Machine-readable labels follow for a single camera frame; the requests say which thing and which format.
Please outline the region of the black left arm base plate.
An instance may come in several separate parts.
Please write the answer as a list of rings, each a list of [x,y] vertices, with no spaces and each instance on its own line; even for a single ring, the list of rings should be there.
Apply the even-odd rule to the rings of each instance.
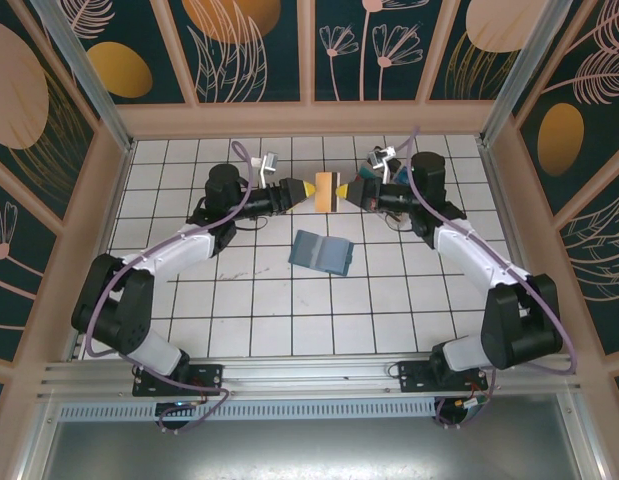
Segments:
[[[195,396],[200,392],[184,389],[157,379],[146,370],[133,368],[134,381],[132,385],[133,397],[174,397]],[[180,366],[169,376],[175,382],[190,386],[219,389],[222,386],[223,366],[220,364],[191,364]]]

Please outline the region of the blue leather card holder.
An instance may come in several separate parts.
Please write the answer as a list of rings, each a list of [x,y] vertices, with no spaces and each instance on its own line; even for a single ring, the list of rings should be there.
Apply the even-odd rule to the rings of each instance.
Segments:
[[[345,238],[322,236],[299,230],[288,262],[292,265],[331,275],[347,276],[355,244]]]

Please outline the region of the grey metal sheet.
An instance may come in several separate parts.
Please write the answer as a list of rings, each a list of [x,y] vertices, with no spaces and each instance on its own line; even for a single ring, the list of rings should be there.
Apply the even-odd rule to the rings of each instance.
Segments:
[[[426,418],[60,423],[26,480],[602,480],[551,415],[445,430]]]

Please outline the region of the aluminium frame post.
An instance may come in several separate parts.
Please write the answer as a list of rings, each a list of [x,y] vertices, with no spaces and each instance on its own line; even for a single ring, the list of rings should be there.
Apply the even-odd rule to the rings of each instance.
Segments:
[[[491,147],[505,125],[513,107],[568,16],[572,2],[573,0],[547,0],[479,134],[478,146],[482,150]]]
[[[116,143],[128,153],[131,137],[81,43],[96,40],[113,20],[113,0],[29,1]]]

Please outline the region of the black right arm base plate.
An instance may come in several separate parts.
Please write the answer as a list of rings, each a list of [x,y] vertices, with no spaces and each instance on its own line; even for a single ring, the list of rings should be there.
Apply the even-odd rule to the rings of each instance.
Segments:
[[[433,360],[399,362],[398,380],[402,393],[470,392],[473,387],[488,389],[488,380],[479,369],[458,372]]]

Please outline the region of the aluminium mounting rail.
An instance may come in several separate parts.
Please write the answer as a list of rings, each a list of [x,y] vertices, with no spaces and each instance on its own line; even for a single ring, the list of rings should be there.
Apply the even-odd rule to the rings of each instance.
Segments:
[[[389,367],[399,354],[215,358],[224,366],[222,386],[232,400],[291,400],[398,397]],[[34,392],[55,401],[131,401],[131,365],[123,360],[50,363]],[[550,375],[529,366],[497,373],[496,395],[578,391],[576,375]]]

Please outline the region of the gold card with dark stripe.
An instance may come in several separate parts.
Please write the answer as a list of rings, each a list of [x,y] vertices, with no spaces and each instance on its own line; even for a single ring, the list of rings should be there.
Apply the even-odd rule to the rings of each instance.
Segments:
[[[339,199],[336,190],[339,186],[340,174],[338,172],[319,172],[315,175],[314,204],[316,213],[335,213],[338,211]]]

